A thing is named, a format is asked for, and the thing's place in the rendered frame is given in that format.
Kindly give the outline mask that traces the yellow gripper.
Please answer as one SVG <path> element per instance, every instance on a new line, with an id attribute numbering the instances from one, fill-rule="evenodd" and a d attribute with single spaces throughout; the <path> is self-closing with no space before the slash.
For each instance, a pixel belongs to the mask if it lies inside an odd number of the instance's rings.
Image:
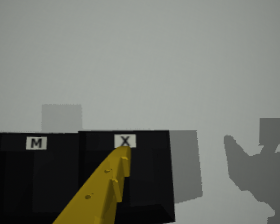
<path id="1" fill-rule="evenodd" d="M 130 163 L 130 146 L 114 149 L 52 224 L 114 224 Z"/>

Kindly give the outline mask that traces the black bin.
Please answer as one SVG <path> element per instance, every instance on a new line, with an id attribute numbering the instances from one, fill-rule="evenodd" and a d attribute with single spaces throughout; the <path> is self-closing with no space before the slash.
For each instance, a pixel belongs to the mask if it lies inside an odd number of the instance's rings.
<path id="1" fill-rule="evenodd" d="M 52 224 L 119 146 L 131 163 L 114 224 L 175 222 L 169 130 L 132 130 L 0 133 L 0 224 Z"/>

